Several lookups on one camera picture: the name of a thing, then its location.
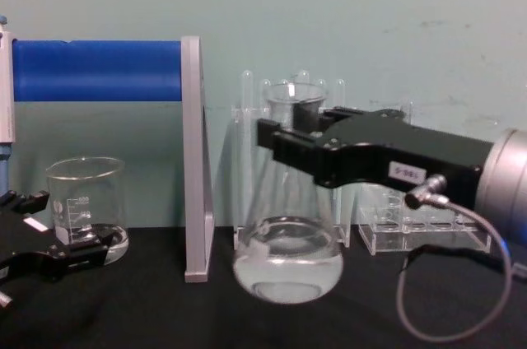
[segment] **blue bar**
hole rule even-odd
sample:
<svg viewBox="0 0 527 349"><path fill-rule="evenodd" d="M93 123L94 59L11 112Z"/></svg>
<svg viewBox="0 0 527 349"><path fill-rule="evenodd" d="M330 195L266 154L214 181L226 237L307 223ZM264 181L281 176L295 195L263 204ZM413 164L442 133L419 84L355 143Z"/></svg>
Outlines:
<svg viewBox="0 0 527 349"><path fill-rule="evenodd" d="M15 101L181 101L179 41L18 40Z"/></svg>

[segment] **erlenmeyer flask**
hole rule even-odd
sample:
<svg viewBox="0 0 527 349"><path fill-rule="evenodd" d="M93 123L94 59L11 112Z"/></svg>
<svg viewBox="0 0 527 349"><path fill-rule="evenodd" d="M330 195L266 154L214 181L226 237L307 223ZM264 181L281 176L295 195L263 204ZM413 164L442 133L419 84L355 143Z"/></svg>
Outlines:
<svg viewBox="0 0 527 349"><path fill-rule="evenodd" d="M317 130L324 88L284 82L264 93L271 119L284 128ZM274 303L314 300L335 286L343 270L330 192L267 153L236 250L236 279L249 293Z"/></svg>

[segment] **label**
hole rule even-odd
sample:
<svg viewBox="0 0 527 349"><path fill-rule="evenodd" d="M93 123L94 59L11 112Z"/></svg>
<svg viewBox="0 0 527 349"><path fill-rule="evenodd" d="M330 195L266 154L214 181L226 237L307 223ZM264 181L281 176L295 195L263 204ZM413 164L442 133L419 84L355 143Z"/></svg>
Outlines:
<svg viewBox="0 0 527 349"><path fill-rule="evenodd" d="M427 170L391 161L389 163L388 176L411 184L421 184L427 178Z"/></svg>
<svg viewBox="0 0 527 349"><path fill-rule="evenodd" d="M24 222L26 224L29 224L36 230L40 232L44 232L48 230L48 227L46 227L44 224L42 224L40 221L35 220L33 217L28 217L27 219L24 219Z"/></svg>
<svg viewBox="0 0 527 349"><path fill-rule="evenodd" d="M9 275L9 267L0 269L0 279L7 277L7 275Z"/></svg>

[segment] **glass beaker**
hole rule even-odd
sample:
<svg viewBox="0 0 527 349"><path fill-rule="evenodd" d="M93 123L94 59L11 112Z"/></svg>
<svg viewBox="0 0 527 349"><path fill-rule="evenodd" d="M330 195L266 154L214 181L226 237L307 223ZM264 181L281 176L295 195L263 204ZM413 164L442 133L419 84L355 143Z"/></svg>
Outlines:
<svg viewBox="0 0 527 349"><path fill-rule="evenodd" d="M105 263L128 249L121 176L124 163L110 157L78 157L47 170L49 203L57 238L65 244L91 240L112 230Z"/></svg>
<svg viewBox="0 0 527 349"><path fill-rule="evenodd" d="M284 128L316 133L326 91L284 82L264 92L270 118ZM338 282L343 258L331 222L330 191L313 178L273 160L267 151L234 260L238 282L274 303L321 297Z"/></svg>

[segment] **black surface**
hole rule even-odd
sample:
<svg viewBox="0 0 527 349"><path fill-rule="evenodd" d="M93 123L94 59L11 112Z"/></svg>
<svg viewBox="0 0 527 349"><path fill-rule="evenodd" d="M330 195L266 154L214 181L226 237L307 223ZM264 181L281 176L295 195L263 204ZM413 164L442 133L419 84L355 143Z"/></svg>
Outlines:
<svg viewBox="0 0 527 349"><path fill-rule="evenodd" d="M231 269L232 229L217 229L208 283L184 283L183 229L130 230L126 256L57 283L2 287L0 348L429 348L395 311L403 254L371 257L358 238L343 251L339 284L304 305L270 305L246 294ZM524 259L523 249L514 248ZM465 260L423 256L409 271L408 312L434 333L481 318L500 275ZM526 348L527 286L514 286L505 313L455 348Z"/></svg>

